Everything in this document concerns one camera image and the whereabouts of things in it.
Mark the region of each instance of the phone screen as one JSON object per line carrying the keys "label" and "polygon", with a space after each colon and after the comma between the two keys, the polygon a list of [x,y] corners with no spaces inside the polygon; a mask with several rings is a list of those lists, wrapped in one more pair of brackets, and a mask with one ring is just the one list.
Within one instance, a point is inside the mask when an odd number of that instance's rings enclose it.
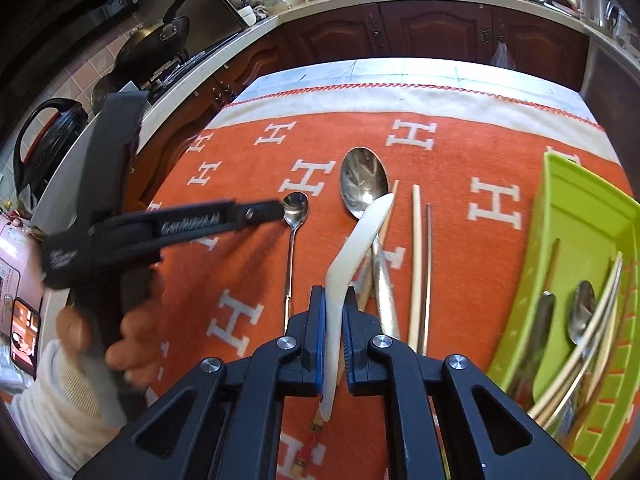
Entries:
{"label": "phone screen", "polygon": [[16,299],[11,321],[11,360],[32,377],[36,375],[39,327],[40,316]]}

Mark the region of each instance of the screw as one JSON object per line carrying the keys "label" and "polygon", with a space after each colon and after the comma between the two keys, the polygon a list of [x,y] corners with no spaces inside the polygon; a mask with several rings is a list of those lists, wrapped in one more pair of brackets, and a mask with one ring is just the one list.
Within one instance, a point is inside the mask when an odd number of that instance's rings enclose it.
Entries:
{"label": "screw", "polygon": [[373,337],[373,346],[377,346],[378,348],[389,348],[391,343],[391,338],[388,335],[378,334]]}
{"label": "screw", "polygon": [[469,364],[469,361],[463,355],[454,354],[450,355],[449,358],[447,358],[447,363],[451,368],[455,368],[456,370],[464,370]]}
{"label": "screw", "polygon": [[207,374],[212,374],[213,372],[217,372],[218,370],[220,370],[221,366],[222,366],[222,363],[220,362],[220,359],[218,359],[217,357],[207,357],[202,362],[200,362],[201,370],[206,372]]}
{"label": "screw", "polygon": [[284,335],[278,339],[276,345],[278,348],[282,348],[283,350],[291,350],[298,342],[295,337],[291,337],[290,335]]}

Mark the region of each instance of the wooden cabinet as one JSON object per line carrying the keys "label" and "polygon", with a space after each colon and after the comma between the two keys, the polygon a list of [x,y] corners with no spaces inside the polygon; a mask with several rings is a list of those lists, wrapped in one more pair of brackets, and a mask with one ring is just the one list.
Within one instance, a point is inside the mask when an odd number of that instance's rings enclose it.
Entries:
{"label": "wooden cabinet", "polygon": [[518,72],[580,91],[589,49],[588,37],[517,10],[494,8],[494,44],[507,44]]}
{"label": "wooden cabinet", "polygon": [[146,209],[193,139],[225,104],[228,100],[213,76],[180,104],[136,156],[125,211]]}
{"label": "wooden cabinet", "polygon": [[389,53],[488,64],[494,53],[489,6],[468,2],[383,2]]}
{"label": "wooden cabinet", "polygon": [[232,101],[260,76],[295,67],[293,54],[281,30],[260,38],[224,64],[214,74],[227,99]]}
{"label": "wooden cabinet", "polygon": [[300,66],[389,55],[376,4],[313,14],[282,29]]}

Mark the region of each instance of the finger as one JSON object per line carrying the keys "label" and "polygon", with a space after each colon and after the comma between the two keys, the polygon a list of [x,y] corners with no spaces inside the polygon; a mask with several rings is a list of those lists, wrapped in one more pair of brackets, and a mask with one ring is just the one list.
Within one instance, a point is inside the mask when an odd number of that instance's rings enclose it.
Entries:
{"label": "finger", "polygon": [[120,332],[122,336],[133,339],[145,339],[150,334],[156,332],[158,319],[156,310],[157,300],[145,300],[140,306],[131,312],[127,312],[120,322]]}
{"label": "finger", "polygon": [[91,343],[89,324],[72,306],[63,308],[56,317],[56,331],[62,348],[69,357],[73,358],[78,352],[89,348]]}
{"label": "finger", "polygon": [[134,386],[145,388],[158,378],[159,371],[160,362],[154,361],[146,366],[127,370],[124,372],[124,378],[128,383],[133,384]]}
{"label": "finger", "polygon": [[164,292],[164,280],[156,269],[151,270],[151,280],[149,281],[149,294],[151,298],[159,300]]}
{"label": "finger", "polygon": [[121,339],[108,348],[104,358],[112,370],[139,368],[160,360],[160,342],[156,338]]}

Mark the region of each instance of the green tray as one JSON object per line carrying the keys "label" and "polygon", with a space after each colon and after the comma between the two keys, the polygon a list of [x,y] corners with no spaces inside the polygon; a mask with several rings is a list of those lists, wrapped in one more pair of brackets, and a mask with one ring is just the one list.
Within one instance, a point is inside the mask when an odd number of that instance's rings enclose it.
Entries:
{"label": "green tray", "polygon": [[614,445],[640,383],[640,331],[636,329],[638,295],[625,303],[628,280],[638,284],[640,205],[591,171],[546,153],[540,188],[534,201],[524,268],[511,314],[488,376],[507,391],[524,353],[536,304],[542,293],[551,247],[561,243],[558,267],[551,285],[557,302],[549,339],[534,381],[538,400],[572,352],[566,320],[575,287],[589,280],[599,297],[617,251],[623,254],[618,299],[622,328],[612,348],[610,367],[594,408],[578,433],[571,451],[592,477]]}

